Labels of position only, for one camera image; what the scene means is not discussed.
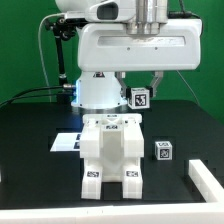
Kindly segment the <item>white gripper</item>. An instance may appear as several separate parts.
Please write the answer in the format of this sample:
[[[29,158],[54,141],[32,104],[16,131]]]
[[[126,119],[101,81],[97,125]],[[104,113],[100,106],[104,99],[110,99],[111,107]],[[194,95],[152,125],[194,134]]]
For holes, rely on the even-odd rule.
[[[154,71],[150,97],[164,72],[194,70],[200,64],[199,19],[170,19],[157,35],[128,35],[125,24],[88,24],[79,33],[78,66],[85,72],[116,72],[121,96],[129,99],[131,87],[124,82],[128,71]]]

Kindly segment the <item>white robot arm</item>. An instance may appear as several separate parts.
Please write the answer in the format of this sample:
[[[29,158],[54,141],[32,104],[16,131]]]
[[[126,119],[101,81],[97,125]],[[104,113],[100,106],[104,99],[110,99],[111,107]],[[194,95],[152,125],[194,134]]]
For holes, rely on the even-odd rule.
[[[194,70],[202,21],[168,0],[55,0],[79,36],[74,107],[148,108],[166,71]]]

